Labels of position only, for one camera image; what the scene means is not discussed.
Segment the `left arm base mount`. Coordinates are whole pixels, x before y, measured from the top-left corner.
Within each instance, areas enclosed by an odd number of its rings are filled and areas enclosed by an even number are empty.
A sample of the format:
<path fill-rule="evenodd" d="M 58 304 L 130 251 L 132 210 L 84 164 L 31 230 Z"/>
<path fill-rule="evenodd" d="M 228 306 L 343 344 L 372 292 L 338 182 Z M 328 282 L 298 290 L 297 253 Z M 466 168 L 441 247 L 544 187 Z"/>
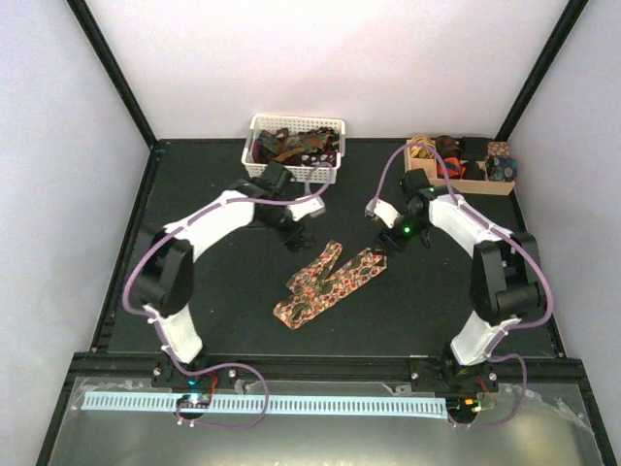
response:
<path fill-rule="evenodd" d="M 224 367 L 201 375 L 186 375 L 170 359 L 161 359 L 153 369 L 151 386 L 167 388 L 173 392 L 207 392 L 210 389 L 230 388 L 243 370 L 237 367 Z"/>

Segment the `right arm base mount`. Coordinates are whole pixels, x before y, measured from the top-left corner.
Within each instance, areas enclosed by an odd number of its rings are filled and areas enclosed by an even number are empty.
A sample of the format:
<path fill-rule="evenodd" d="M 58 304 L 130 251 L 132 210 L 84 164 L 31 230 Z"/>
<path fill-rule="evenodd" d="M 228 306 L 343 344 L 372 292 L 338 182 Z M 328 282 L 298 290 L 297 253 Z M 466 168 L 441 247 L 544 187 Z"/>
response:
<path fill-rule="evenodd" d="M 497 392 L 498 382 L 488 362 L 474 366 L 453 365 L 443 358 L 414 358 L 409 362 L 410 383 L 416 391 L 438 396 L 466 396 L 479 392 Z"/>

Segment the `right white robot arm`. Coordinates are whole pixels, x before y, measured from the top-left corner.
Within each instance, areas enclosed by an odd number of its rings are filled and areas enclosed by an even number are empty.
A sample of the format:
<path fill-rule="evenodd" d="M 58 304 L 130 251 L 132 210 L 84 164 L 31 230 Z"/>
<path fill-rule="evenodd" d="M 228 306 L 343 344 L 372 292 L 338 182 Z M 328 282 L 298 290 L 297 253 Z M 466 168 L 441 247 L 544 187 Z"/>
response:
<path fill-rule="evenodd" d="M 472 259 L 470 299 L 473 310 L 462 330 L 448 344 L 441 366 L 443 384 L 462 391 L 476 379 L 474 366 L 492 352 L 512 329 L 540 325 L 552 303 L 549 284 L 539 265 L 533 235 L 513 233 L 476 211 L 457 190 L 429 184 L 422 169 L 401 179 L 406 208 L 374 196 L 365 214 L 383 222 L 381 250 L 402 250 L 409 238 L 425 236 L 435 227 L 448 235 Z"/>

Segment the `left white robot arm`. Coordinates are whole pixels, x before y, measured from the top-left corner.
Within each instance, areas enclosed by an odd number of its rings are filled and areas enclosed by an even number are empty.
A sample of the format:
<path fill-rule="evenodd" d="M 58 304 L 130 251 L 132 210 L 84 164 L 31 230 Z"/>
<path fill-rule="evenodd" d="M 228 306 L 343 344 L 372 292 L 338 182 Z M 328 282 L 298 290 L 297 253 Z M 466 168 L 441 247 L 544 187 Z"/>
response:
<path fill-rule="evenodd" d="M 189 310 L 195 262 L 253 222 L 276 230 L 289 250 L 307 248 L 311 237 L 303 220 L 322 214 L 325 204 L 312 193 L 287 200 L 285 189 L 292 178 L 290 170 L 270 162 L 261 175 L 232 183 L 204 208 L 147 237 L 147 251 L 130 273 L 122 305 L 156 327 L 163 348 L 177 360 L 174 375 L 185 386 L 201 385 L 209 372 L 207 361 L 197 356 L 203 342 Z"/>

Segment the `paisley patterned necktie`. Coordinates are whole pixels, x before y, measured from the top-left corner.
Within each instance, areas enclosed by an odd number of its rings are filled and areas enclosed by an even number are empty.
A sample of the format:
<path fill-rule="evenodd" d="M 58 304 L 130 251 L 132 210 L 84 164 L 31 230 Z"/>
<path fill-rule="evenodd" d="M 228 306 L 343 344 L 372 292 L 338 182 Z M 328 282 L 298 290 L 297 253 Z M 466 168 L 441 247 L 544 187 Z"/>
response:
<path fill-rule="evenodd" d="M 290 295 L 276 304 L 273 315 L 291 330 L 299 329 L 373 280 L 387 268 L 387 257 L 371 248 L 359 251 L 334 270 L 343 245 L 329 241 L 322 253 L 286 283 Z"/>

